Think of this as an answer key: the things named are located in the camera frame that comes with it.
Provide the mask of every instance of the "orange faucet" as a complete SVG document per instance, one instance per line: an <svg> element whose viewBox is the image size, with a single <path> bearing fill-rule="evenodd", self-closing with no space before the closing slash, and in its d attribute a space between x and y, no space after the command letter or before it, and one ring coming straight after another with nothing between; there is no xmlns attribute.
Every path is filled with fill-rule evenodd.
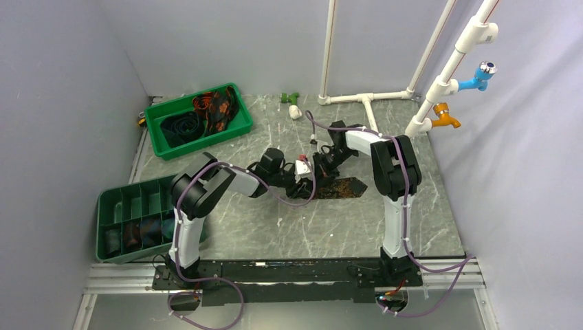
<svg viewBox="0 0 583 330"><path fill-rule="evenodd" d="M452 125L456 129L461 126L457 119L450 117L450 108L447 103L437 103L433 111L439 119L431 121L432 127Z"/></svg>

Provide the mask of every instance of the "wall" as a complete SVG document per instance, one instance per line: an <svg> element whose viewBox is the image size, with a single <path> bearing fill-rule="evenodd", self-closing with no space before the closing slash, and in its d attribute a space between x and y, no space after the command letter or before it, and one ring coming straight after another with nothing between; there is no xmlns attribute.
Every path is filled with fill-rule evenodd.
<svg viewBox="0 0 583 330"><path fill-rule="evenodd" d="M320 89L327 0L100 2L149 95ZM445 4L338 0L329 95L404 89Z"/></svg>
<svg viewBox="0 0 583 330"><path fill-rule="evenodd" d="M498 40L476 46L454 78L471 78L484 59L498 73L486 92L443 99L461 128L430 132L501 329L580 329L583 321L581 12L581 1L501 1L490 19Z"/></svg>
<svg viewBox="0 0 583 330"><path fill-rule="evenodd" d="M95 1L2 1L0 40L0 329L71 329L148 99Z"/></svg>

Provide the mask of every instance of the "purple cable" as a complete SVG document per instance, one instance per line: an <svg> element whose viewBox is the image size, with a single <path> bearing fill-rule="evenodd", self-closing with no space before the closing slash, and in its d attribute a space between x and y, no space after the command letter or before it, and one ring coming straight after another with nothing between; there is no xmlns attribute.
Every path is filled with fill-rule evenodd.
<svg viewBox="0 0 583 330"><path fill-rule="evenodd" d="M409 184L409 176L407 176L407 169L405 168L405 163L403 163L403 155L401 154L401 150L399 148L397 148L397 146L399 145L397 139L394 136L391 135L382 135L379 134L377 131L373 131L372 129L365 129L365 128L357 128L357 127L348 127L348 128L337 128L337 127L327 127L324 126L322 124L320 124L319 122L316 122L314 120L314 115L311 113L310 110L306 110L306 118L308 118L308 120L312 123L312 133L316 132L316 126L323 128L323 129L328 129L331 131L361 131L361 132L366 132L366 133L370 133L370 134L374 134L376 136L380 136L383 139L389 139L393 142L393 144L395 145L395 150L397 151L397 159L399 160L399 165L401 166L401 171L403 172L403 177L405 180L405 195L403 197L403 238L407 238L407 196L409 195L409 189L410 189L410 184ZM459 276L461 275L461 271L463 269L463 266L465 266L466 263L468 263L468 261L473 258L473 256L468 255L463 261L461 261L460 263L453 265L451 267L446 267L443 269L430 269L427 268L425 266L423 266L419 261L417 261L417 259L413 256L413 254L411 253L411 251L409 250L409 247L407 246L407 244L405 244L405 251L407 252L407 255L409 257L409 259L411 259L411 261L419 268L426 270L427 272L430 273L443 273L443 272L447 272L450 270L453 270L455 268L459 267L459 271L457 272L456 277L454 278L450 288L447 290L447 292L443 295L443 297L441 297L441 299L437 302L437 304L435 304L435 306L433 306L432 308L430 308L429 310L423 312L423 313L419 313L419 314L398 314L397 316L403 316L403 317L407 317L407 318L415 318L415 317L421 317L421 316L425 316L428 315L430 313L432 313L433 311L435 311L437 308L439 308L439 306L441 306L441 304L446 300L446 298L450 295L453 287L455 286L455 283L457 282L457 279L459 278Z"/></svg>
<svg viewBox="0 0 583 330"><path fill-rule="evenodd" d="M212 164L207 165L205 168L203 168L200 172L198 172L195 177L193 177L193 179L190 181L190 183L187 185L187 187L184 189L184 191L182 192L182 194L180 195L180 197L178 198L178 201L176 203L176 209L179 211L178 212L178 219L180 221L177 222L175 231L174 231L174 239L173 239L173 247L175 249L175 263L176 263L176 272L178 274L178 277L180 277L180 279L182 279L185 282L190 282L190 283L196 283L196 282L203 282L203 281L221 281L221 282L225 282L229 285L231 285L233 288L235 288L237 294L239 295L239 300L241 301L241 308L239 309L239 314L237 315L237 317L235 318L235 320L233 322L231 322L229 325L222 327L222 328L209 328L209 327L205 327L202 324L198 324L195 321L191 320L190 318L186 318L184 316L181 316L179 314L177 314L171 306L172 300L177 297L177 296L185 296L185 295L189 295L191 294L190 292L178 292L176 294L173 294L170 299L168 299L168 310L170 311L170 313L176 317L178 317L179 319L186 321L187 323L194 325L195 327L199 327L200 329L203 330L226 330L226 329L230 329L231 327L233 327L240 319L241 316L243 316L243 305L245 303L245 300L243 298L243 293L241 292L241 289L239 289L239 287L237 287L237 285L235 283L233 283L232 281L226 279L226 278L222 278L222 277L205 277L205 278L186 278L182 272L180 271L180 256L178 253L178 233L180 232L180 229L182 227L182 211L180 211L181 206L182 206L182 201L184 200L184 197L186 197L186 193L195 185L196 182L198 182L198 180L204 175L204 173L208 172L211 168L215 167L215 166L226 166L229 168L234 168L235 170L241 171L243 173L247 173L248 175L251 175L252 177L254 177L255 179L257 179L257 181L264 185L264 187L266 187L270 193L273 194L273 196L275 196L277 198L277 200L279 200L280 202L289 205L289 206L295 206L295 207L300 207L300 206L304 206L306 204L308 204L316 195L316 175L314 174L314 170L313 168L309 165L308 162L304 161L306 163L306 165L308 166L310 173L311 173L311 178L312 178L312 190L311 190L311 194L308 197L308 199L300 204L295 204L295 203L290 203L286 200L284 200L283 198L281 198L280 196L278 196L272 189L272 187L270 187L265 181L263 181L260 177L258 177L257 175L255 175L254 173L251 173L249 170L246 170L244 168L235 166L233 164L229 164L227 162L215 162Z"/></svg>

